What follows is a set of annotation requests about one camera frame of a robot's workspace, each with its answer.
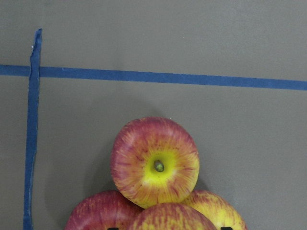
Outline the lone red yellow apple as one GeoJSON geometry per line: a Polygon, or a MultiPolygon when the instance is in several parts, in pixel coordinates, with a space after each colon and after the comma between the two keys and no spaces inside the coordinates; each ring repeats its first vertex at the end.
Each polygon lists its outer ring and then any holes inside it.
{"type": "Polygon", "coordinates": [[[163,203],[142,211],[128,230],[215,230],[214,224],[197,210],[179,203],[163,203]]]}

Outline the right red yellow apple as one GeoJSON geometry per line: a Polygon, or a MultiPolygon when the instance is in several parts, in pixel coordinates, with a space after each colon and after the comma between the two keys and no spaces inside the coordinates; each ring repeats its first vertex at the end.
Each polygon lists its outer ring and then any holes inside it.
{"type": "Polygon", "coordinates": [[[215,227],[231,227],[233,230],[248,230],[238,211],[221,196],[207,191],[194,190],[182,204],[190,206],[208,218],[215,227]]]}

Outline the back red yellow apple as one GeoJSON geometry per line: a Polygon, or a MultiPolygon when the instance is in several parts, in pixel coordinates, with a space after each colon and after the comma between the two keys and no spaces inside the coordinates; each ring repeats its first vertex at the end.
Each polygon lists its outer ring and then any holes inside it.
{"type": "Polygon", "coordinates": [[[66,230],[125,230],[143,208],[125,198],[119,191],[108,190],[80,202],[71,212],[66,230]]]}

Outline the front red yellow apple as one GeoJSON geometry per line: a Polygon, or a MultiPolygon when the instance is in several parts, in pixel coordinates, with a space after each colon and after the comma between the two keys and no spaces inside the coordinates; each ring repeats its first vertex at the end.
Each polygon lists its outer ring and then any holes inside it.
{"type": "Polygon", "coordinates": [[[121,194],[142,208],[183,201],[195,188],[199,170],[193,138],[169,118],[132,120],[115,138],[111,176],[121,194]]]}

